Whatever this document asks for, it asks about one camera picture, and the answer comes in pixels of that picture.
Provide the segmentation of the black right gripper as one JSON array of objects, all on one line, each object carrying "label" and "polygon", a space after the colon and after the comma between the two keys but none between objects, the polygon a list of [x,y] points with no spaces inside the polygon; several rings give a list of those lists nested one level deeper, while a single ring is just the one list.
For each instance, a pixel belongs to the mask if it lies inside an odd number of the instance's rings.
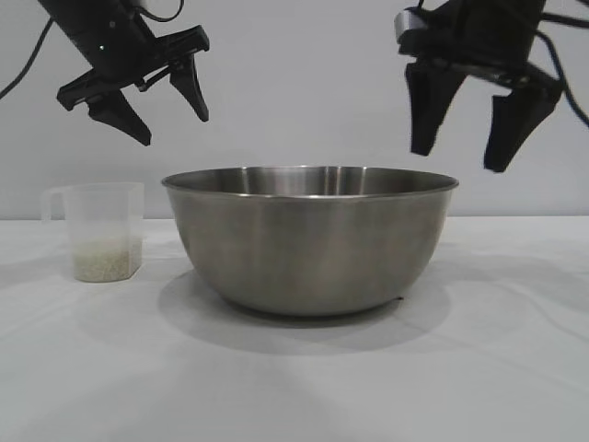
[{"label": "black right gripper", "polygon": [[544,1],[420,1],[398,13],[398,52],[410,94],[410,151],[429,156],[467,76],[512,92],[492,98],[483,166],[507,170],[526,139],[555,110],[562,81],[529,62]]}]

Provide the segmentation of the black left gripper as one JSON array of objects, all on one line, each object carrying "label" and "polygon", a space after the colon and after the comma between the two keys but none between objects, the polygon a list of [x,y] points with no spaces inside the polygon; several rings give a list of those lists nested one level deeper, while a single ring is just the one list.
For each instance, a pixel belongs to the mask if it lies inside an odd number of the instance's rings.
[{"label": "black left gripper", "polygon": [[57,99],[67,110],[87,100],[92,120],[150,146],[149,128],[120,89],[134,84],[145,91],[159,77],[144,78],[164,69],[198,118],[209,121],[193,57],[210,49],[202,26],[157,37],[131,1],[42,1],[40,5],[92,66],[60,88]]}]

